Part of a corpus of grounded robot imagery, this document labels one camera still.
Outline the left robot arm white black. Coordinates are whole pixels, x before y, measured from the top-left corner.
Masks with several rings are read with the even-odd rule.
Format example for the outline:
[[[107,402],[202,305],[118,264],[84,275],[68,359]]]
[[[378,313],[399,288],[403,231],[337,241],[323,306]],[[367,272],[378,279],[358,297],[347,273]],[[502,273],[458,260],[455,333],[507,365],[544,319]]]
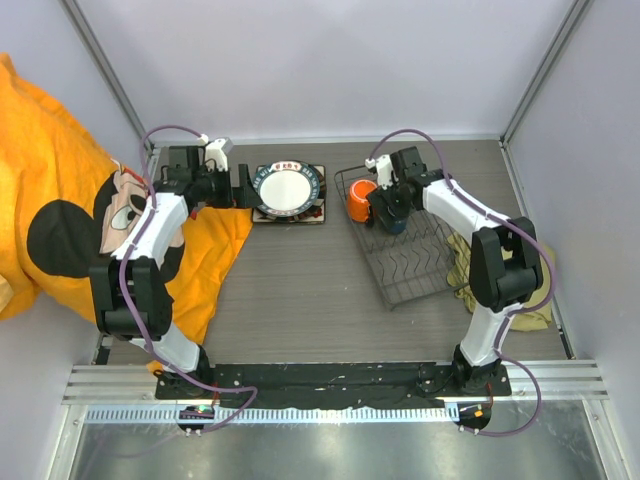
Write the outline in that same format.
[[[139,340],[193,399],[218,388],[206,352],[173,320],[173,298],[161,267],[175,234],[198,205],[244,209],[262,204],[246,164],[238,166],[238,179],[233,186],[228,170],[206,164],[191,167],[187,175],[169,170],[165,179],[153,184],[143,214],[123,244],[99,255],[89,268],[99,331]]]

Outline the orange mug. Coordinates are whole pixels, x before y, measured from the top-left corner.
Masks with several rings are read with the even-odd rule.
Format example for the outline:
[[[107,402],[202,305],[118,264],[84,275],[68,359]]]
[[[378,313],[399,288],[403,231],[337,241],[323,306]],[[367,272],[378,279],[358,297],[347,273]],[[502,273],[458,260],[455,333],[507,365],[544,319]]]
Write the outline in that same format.
[[[376,183],[368,179],[358,179],[351,184],[347,195],[347,212],[353,221],[365,223],[368,220],[370,202],[367,195],[376,188]]]

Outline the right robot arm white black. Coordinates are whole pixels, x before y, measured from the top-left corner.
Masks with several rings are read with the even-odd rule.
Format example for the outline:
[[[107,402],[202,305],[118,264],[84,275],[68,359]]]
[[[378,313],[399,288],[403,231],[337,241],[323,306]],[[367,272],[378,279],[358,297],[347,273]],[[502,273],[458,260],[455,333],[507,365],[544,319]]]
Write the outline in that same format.
[[[368,158],[376,176],[368,194],[374,221],[398,235],[409,217],[426,211],[443,220],[470,247],[468,285],[476,300],[471,323],[456,346],[451,380],[457,391],[472,395],[495,376],[498,350],[519,310],[543,284],[543,269],[533,223],[509,218],[468,194],[441,169],[430,170],[415,147]]]

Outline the small blue cup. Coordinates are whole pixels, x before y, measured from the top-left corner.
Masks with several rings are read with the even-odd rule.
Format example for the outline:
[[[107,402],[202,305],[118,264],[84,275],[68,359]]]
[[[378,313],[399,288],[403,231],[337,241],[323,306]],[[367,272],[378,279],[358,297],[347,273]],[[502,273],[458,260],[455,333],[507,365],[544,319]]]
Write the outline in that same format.
[[[400,235],[407,228],[407,216],[396,215],[391,212],[386,214],[386,220],[384,221],[384,228],[389,234]]]

